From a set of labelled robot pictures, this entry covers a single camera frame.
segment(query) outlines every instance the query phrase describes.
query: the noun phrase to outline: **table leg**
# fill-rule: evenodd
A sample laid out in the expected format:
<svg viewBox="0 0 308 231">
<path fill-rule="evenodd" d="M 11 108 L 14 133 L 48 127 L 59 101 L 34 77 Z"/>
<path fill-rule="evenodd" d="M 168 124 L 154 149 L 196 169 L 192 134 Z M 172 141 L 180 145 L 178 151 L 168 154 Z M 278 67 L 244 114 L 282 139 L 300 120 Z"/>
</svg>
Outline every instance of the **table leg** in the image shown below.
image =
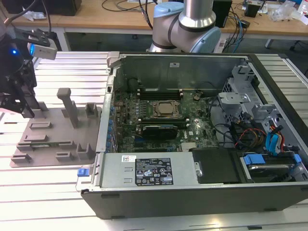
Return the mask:
<svg viewBox="0 0 308 231">
<path fill-rule="evenodd" d="M 58 37 L 62 51 L 71 51 L 71 47 L 69 45 L 64 28 L 59 28 L 55 32 L 57 33 L 57 37 Z"/>
<path fill-rule="evenodd" d="M 273 39 L 268 39 L 268 41 L 266 42 L 266 44 L 265 44 L 265 47 L 266 48 L 270 48 L 270 46 L 271 46 L 271 44 L 273 43 Z"/>
</svg>

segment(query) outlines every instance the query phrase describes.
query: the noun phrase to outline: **computer tower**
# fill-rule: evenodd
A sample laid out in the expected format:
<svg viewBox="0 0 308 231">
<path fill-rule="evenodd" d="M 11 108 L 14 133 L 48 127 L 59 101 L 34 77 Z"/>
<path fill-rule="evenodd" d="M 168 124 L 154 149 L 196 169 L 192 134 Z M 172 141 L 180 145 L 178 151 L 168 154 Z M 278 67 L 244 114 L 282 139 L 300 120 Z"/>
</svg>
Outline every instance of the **computer tower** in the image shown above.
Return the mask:
<svg viewBox="0 0 308 231">
<path fill-rule="evenodd" d="M 2 0 L 3 6 L 8 13 L 20 13 L 27 8 L 33 0 Z M 47 0 L 46 7 L 50 14 L 74 16 L 81 6 L 82 0 Z M 32 11 L 45 12 L 43 4 L 39 1 Z"/>
</svg>

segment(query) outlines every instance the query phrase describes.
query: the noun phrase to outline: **electronic equipment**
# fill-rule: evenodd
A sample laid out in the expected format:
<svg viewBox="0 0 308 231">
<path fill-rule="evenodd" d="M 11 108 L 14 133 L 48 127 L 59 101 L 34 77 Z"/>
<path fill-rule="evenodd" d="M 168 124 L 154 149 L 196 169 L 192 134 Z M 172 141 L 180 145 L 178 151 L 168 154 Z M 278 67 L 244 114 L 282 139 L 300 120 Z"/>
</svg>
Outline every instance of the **electronic equipment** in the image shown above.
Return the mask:
<svg viewBox="0 0 308 231">
<path fill-rule="evenodd" d="M 0 20 L 0 109 L 33 118 L 34 111 L 40 109 L 34 92 L 37 82 L 33 55 L 55 59 L 57 48 L 54 41 L 39 29 L 24 31 L 8 27 L 19 16 L 12 16 L 4 22 Z"/>
<path fill-rule="evenodd" d="M 261 7 L 261 2 L 260 1 L 253 1 L 253 0 L 249 0 L 247 1 L 247 4 L 246 4 L 246 9 L 245 9 L 245 12 L 244 12 L 244 15 L 246 17 L 252 17 L 252 18 L 255 18 L 257 13 L 258 13 L 258 10 L 260 9 Z"/>
<path fill-rule="evenodd" d="M 232 5 L 232 0 L 214 0 L 213 12 L 216 14 L 215 26 L 224 28 L 228 14 Z"/>
<path fill-rule="evenodd" d="M 52 0 L 46 1 L 46 8 L 50 14 L 74 16 L 81 6 L 82 0 Z M 8 13 L 20 13 L 27 8 L 33 0 L 2 0 Z M 38 2 L 32 11 L 45 12 L 43 4 Z"/>
<path fill-rule="evenodd" d="M 255 55 L 110 52 L 107 64 L 81 192 L 99 218 L 277 211 L 308 198 L 308 128 Z"/>
</svg>

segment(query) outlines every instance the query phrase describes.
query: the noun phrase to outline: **metal case panel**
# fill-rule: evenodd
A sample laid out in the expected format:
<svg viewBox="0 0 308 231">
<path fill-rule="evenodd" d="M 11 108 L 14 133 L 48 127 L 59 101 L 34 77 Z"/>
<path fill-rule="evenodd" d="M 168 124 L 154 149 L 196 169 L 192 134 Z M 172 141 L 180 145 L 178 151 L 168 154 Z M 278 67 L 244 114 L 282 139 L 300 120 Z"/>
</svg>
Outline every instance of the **metal case panel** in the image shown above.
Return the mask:
<svg viewBox="0 0 308 231">
<path fill-rule="evenodd" d="M 185 216 L 283 210 L 308 197 L 300 186 L 233 189 L 83 191 L 82 198 L 102 219 Z"/>
</svg>

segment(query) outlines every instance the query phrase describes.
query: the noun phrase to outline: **blue light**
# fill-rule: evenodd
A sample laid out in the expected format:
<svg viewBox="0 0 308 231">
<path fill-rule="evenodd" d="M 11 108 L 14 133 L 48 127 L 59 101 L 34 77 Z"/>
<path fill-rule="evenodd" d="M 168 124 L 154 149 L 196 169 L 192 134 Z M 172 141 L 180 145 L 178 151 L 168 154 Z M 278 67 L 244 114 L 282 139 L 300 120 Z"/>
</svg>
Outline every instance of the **blue light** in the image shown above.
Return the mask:
<svg viewBox="0 0 308 231">
<path fill-rule="evenodd" d="M 34 44 L 31 44 L 31 46 L 30 46 L 30 55 L 34 54 L 34 49 L 35 49 Z"/>
</svg>

